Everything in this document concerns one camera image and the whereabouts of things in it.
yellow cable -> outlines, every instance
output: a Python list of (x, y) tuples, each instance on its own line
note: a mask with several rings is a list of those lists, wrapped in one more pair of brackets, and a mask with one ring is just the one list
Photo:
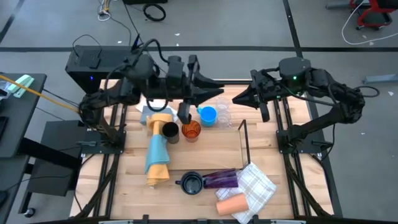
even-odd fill
[(64, 107), (64, 108), (68, 108), (68, 109), (70, 109), (70, 110), (72, 110), (72, 111), (74, 111), (74, 112), (76, 112), (76, 113), (79, 113), (79, 111), (78, 111), (76, 108), (73, 108), (73, 107), (71, 107), (71, 106), (69, 106), (69, 105), (65, 105), (65, 104), (63, 104), (63, 103), (59, 103), (59, 102), (57, 102), (57, 101), (55, 101), (55, 100), (53, 100), (53, 99), (51, 99), (51, 98), (49, 98), (49, 97), (47, 97), (47, 96), (45, 96), (45, 95), (43, 95), (43, 94), (41, 94), (41, 93), (35, 91), (35, 90), (32, 90), (32, 89), (30, 89), (30, 88), (27, 88), (26, 86), (23, 86), (23, 85), (21, 85), (21, 84), (18, 84), (18, 83), (16, 83), (15, 81), (13, 81), (13, 80), (11, 80), (11, 79), (9, 79), (9, 78), (3, 76), (3, 75), (0, 75), (0, 78), (3, 79), (3, 80), (5, 80), (5, 81), (7, 81), (7, 82), (11, 82), (12, 84), (18, 86), (19, 88), (23, 88), (24, 90), (26, 90), (26, 91), (28, 91), (28, 92), (30, 92), (30, 93), (33, 93), (33, 94), (35, 94), (35, 95), (37, 95), (37, 96), (39, 96), (39, 97), (45, 98), (46, 100), (49, 100), (49, 101), (51, 101), (52, 103), (55, 103), (56, 105), (62, 106), (62, 107)]

red chair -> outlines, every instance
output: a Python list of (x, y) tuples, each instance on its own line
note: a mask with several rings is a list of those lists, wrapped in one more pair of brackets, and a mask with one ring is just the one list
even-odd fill
[[(357, 0), (351, 0), (349, 5), (352, 10), (359, 6)], [(396, 0), (369, 0), (369, 4), (363, 4), (357, 12), (359, 13), (357, 30), (363, 27), (372, 27), (379, 30), (384, 26), (391, 24), (392, 19), (390, 13), (398, 9), (398, 1)]]

black desk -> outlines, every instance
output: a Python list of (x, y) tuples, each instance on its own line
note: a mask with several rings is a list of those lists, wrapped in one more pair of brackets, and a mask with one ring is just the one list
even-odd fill
[[(17, 80), (23, 74), (2, 74)], [(44, 87), (44, 81), (47, 78), (44, 74), (29, 74), (35, 81), (30, 88), (41, 92)], [(29, 156), (18, 155), (15, 156), (19, 144), (24, 138), (29, 121), (33, 115), (39, 97), (29, 92), (25, 92), (21, 98), (10, 98), (4, 100), (3, 109), (0, 111), (1, 116), (8, 116), (9, 121), (3, 136), (0, 140), (0, 190), (5, 190), (10, 186), (20, 182), (25, 173), (26, 165), (29, 161)], [(19, 184), (8, 190), (7, 200), (0, 208), (0, 223), (5, 223), (8, 214), (14, 203)]]

blue cloth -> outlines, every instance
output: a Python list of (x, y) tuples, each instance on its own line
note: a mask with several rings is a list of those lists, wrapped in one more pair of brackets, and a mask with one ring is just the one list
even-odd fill
[(154, 164), (168, 164), (170, 157), (166, 149), (167, 139), (160, 134), (154, 134), (149, 143), (147, 159), (145, 163), (145, 174)]

clear plastic cup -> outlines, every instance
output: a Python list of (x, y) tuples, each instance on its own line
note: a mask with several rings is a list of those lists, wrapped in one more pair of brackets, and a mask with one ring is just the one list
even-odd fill
[(231, 114), (227, 110), (221, 110), (217, 114), (217, 123), (219, 128), (230, 128), (232, 126)]
[(224, 97), (219, 97), (216, 100), (216, 109), (217, 111), (228, 110), (229, 108), (229, 100)]

